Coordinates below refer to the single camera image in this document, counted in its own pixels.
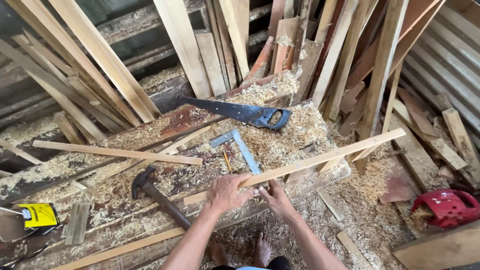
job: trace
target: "workbench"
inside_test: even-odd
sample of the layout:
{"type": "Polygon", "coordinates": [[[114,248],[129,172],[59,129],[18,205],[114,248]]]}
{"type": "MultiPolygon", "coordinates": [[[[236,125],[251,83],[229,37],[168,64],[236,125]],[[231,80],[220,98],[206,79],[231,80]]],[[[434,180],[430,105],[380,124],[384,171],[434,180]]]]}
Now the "workbench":
{"type": "MultiPolygon", "coordinates": [[[[285,88],[279,86],[281,79],[282,78],[278,78],[278,75],[268,77],[257,82],[258,85],[250,88],[249,86],[239,88],[217,98],[225,101],[234,100],[239,103],[245,103],[242,95],[251,96],[254,92],[261,93],[263,91],[261,95],[255,97],[255,102],[258,102],[255,105],[258,105],[274,98],[279,93],[285,93],[285,88]]],[[[279,98],[268,103],[266,106],[285,108],[288,105],[283,102],[289,101],[289,95],[286,96],[287,99],[279,98]]],[[[298,149],[288,149],[288,151],[295,153],[295,155],[288,155],[287,153],[286,156],[291,160],[286,159],[285,161],[267,161],[262,158],[263,151],[268,151],[268,149],[258,149],[258,146],[255,145],[255,140],[248,138],[248,132],[256,128],[248,125],[244,126],[240,122],[232,119],[225,120],[225,118],[218,115],[193,108],[192,106],[181,107],[165,115],[163,119],[169,118],[167,125],[159,125],[158,122],[156,123],[157,120],[155,120],[141,128],[136,128],[135,132],[141,129],[151,133],[157,133],[154,129],[161,129],[163,137],[158,138],[154,146],[150,147],[152,151],[158,151],[161,149],[159,145],[167,141],[166,138],[172,140],[207,125],[212,126],[208,132],[190,141],[187,144],[188,148],[186,150],[177,154],[203,158],[203,164],[201,166],[156,161],[152,163],[156,171],[148,176],[149,180],[154,183],[165,196],[173,201],[190,221],[194,221],[196,215],[202,208],[203,202],[186,206],[183,203],[183,198],[206,190],[210,181],[220,175],[228,173],[223,152],[227,154],[234,172],[241,173],[250,170],[233,140],[227,141],[216,148],[211,148],[208,141],[209,139],[228,132],[233,128],[237,128],[255,160],[260,164],[262,172],[280,167],[282,166],[282,162],[285,164],[291,163],[295,160],[315,156],[336,148],[335,143],[327,137],[326,124],[321,119],[318,110],[316,110],[311,103],[305,102],[295,107],[288,107],[288,109],[294,111],[290,118],[290,123],[298,125],[297,129],[301,132],[306,130],[307,136],[305,136],[303,141],[299,140],[300,142],[295,144],[296,146],[301,145],[301,147],[295,146],[298,149]],[[297,111],[311,111],[313,114],[318,114],[318,116],[315,115],[316,118],[312,119],[299,119],[295,118],[297,111]],[[315,136],[308,133],[313,128],[317,128],[317,124],[319,125],[318,127],[325,129],[324,135],[321,135],[322,140],[320,141],[318,139],[321,136],[318,135],[318,132],[315,133],[317,134],[315,136]]],[[[130,133],[128,138],[134,137],[131,135],[132,132],[133,131],[126,132],[127,134],[130,133]]],[[[263,130],[261,132],[267,133],[271,131],[263,130]]],[[[121,140],[122,137],[121,135],[116,135],[115,138],[116,140],[109,139],[108,142],[101,142],[100,145],[120,148],[117,146],[118,144],[115,144],[115,141],[121,140]]],[[[280,133],[273,134],[271,140],[272,142],[281,143],[282,135],[280,133]]],[[[138,173],[144,171],[147,164],[142,163],[140,165],[140,161],[132,159],[123,161],[113,160],[113,162],[116,163],[112,162],[112,157],[102,156],[99,157],[99,161],[97,162],[98,164],[108,163],[107,165],[112,167],[110,170],[105,169],[105,166],[98,167],[98,164],[84,165],[84,167],[88,168],[98,167],[95,170],[90,170],[88,177],[80,181],[88,186],[88,189],[84,191],[75,190],[73,187],[64,183],[27,198],[26,200],[28,202],[53,202],[58,212],[61,225],[44,236],[27,238],[14,243],[0,243],[0,263],[21,258],[26,254],[42,248],[45,243],[48,243],[48,249],[36,258],[22,263],[21,269],[50,269],[76,261],[88,255],[103,252],[176,228],[177,225],[174,221],[167,214],[160,212],[159,207],[153,199],[144,195],[143,192],[139,193],[138,200],[132,199],[132,181],[138,173]],[[81,201],[91,203],[85,241],[81,245],[65,245],[64,237],[72,203],[81,201]]],[[[296,181],[288,181],[286,184],[283,183],[283,178],[277,179],[277,181],[283,183],[287,195],[293,199],[347,177],[349,174],[350,168],[347,162],[341,160],[334,168],[324,172],[317,172],[315,167],[311,167],[296,181]]],[[[216,229],[218,230],[240,222],[267,209],[268,206],[261,197],[255,197],[245,206],[222,215],[216,225],[216,229]]],[[[180,237],[181,236],[172,237],[150,246],[132,250],[121,256],[92,265],[90,269],[92,267],[94,269],[138,268],[153,260],[166,256],[180,237]]]]}

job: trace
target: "red plastic object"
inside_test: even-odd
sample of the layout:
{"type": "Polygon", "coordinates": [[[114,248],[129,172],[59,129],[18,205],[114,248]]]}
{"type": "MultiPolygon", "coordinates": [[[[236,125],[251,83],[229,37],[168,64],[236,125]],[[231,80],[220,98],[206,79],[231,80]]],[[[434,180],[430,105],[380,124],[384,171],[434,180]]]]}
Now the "red plastic object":
{"type": "Polygon", "coordinates": [[[422,194],[415,200],[412,213],[422,204],[426,204],[436,216],[429,224],[442,229],[454,228],[480,219],[480,203],[464,191],[437,189],[422,194]]]}

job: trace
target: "hammer handle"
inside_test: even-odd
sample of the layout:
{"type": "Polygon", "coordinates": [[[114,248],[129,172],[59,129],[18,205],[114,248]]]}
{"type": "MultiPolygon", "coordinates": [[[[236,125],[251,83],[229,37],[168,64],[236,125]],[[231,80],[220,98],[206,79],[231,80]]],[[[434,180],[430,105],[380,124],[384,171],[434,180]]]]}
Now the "hammer handle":
{"type": "Polygon", "coordinates": [[[162,212],[167,213],[173,220],[184,230],[190,228],[190,221],[187,217],[167,198],[165,197],[157,188],[153,186],[151,182],[146,182],[142,189],[150,195],[160,206],[162,212]]]}

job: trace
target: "hammer head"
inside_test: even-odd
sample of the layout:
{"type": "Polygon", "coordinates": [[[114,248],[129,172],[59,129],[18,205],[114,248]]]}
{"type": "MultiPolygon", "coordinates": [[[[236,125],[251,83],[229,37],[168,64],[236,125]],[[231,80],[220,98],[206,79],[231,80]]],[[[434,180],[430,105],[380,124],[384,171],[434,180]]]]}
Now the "hammer head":
{"type": "Polygon", "coordinates": [[[139,173],[132,182],[132,198],[134,200],[138,199],[138,188],[142,187],[145,183],[148,182],[147,176],[149,173],[155,171],[155,167],[151,164],[145,169],[144,172],[139,173]]]}

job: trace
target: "scrap wood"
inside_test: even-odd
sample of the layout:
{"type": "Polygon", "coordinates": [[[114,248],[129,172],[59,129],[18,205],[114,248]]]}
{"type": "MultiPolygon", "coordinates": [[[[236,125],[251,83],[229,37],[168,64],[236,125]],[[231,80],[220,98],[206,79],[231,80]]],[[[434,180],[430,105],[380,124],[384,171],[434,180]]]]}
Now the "scrap wood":
{"type": "Polygon", "coordinates": [[[56,143],[56,142],[38,141],[38,140],[35,140],[32,145],[35,147],[50,148],[50,149],[65,150],[65,151],[76,151],[76,152],[83,152],[83,153],[109,155],[109,156],[126,157],[126,158],[134,158],[134,159],[169,161],[169,162],[178,162],[178,163],[195,164],[195,165],[201,165],[203,161],[201,158],[171,156],[171,155],[162,155],[162,154],[149,153],[149,152],[139,152],[139,151],[130,151],[130,150],[113,149],[113,148],[105,148],[105,147],[95,147],[95,146],[72,145],[72,144],[64,144],[64,143],[56,143]]]}
{"type": "MultiPolygon", "coordinates": [[[[277,168],[277,169],[274,169],[274,170],[270,170],[268,172],[264,172],[264,173],[259,174],[259,175],[254,175],[251,178],[249,178],[248,180],[242,182],[239,185],[239,188],[259,184],[259,183],[268,181],[270,179],[275,179],[277,177],[284,176],[284,175],[289,174],[289,173],[297,172],[297,171],[306,169],[308,167],[318,165],[320,163],[326,163],[328,161],[335,160],[335,159],[338,159],[340,157],[344,157],[346,155],[365,150],[369,147],[381,145],[382,143],[384,143],[386,141],[390,141],[394,138],[401,137],[405,134],[406,134],[405,131],[403,131],[402,129],[396,129],[396,130],[390,131],[388,133],[378,135],[378,136],[375,136],[375,137],[371,137],[371,138],[368,138],[366,140],[359,141],[357,143],[354,143],[354,144],[351,144],[351,145],[348,145],[348,146],[345,146],[345,147],[340,147],[336,150],[333,150],[333,151],[330,151],[330,152],[327,152],[327,153],[324,153],[324,154],[320,154],[318,156],[315,156],[315,157],[312,157],[312,158],[309,158],[309,159],[298,160],[298,161],[295,161],[295,162],[293,162],[293,163],[291,163],[287,166],[280,167],[280,168],[277,168]]],[[[184,197],[183,202],[184,202],[185,205],[193,204],[193,203],[196,203],[196,202],[199,202],[199,201],[202,201],[202,200],[206,199],[206,195],[207,195],[206,191],[200,192],[200,193],[197,193],[197,194],[192,195],[192,196],[184,197]]]]}

